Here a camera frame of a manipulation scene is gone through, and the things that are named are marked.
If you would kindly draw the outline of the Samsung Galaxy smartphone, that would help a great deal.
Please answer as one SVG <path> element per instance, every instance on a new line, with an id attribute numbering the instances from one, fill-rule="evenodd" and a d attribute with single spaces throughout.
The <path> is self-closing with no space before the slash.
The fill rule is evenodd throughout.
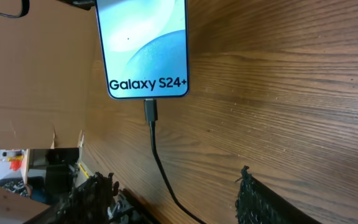
<path id="1" fill-rule="evenodd" d="M 96 0 L 95 6 L 111 98 L 189 92 L 187 0 Z"/>

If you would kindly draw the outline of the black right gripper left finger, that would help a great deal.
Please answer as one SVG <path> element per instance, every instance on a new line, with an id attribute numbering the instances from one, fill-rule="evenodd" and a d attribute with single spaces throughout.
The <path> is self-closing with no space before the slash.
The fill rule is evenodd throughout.
<path id="1" fill-rule="evenodd" d="M 113 173 L 97 172 L 58 203 L 26 221 L 26 224 L 99 224 L 109 223 L 108 208 L 118 194 Z"/>

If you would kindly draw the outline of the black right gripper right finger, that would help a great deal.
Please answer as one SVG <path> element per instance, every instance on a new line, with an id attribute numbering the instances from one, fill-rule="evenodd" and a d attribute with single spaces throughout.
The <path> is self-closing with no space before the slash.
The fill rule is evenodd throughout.
<path id="1" fill-rule="evenodd" d="M 240 224 L 320 224 L 261 183 L 244 166 L 235 202 Z"/>

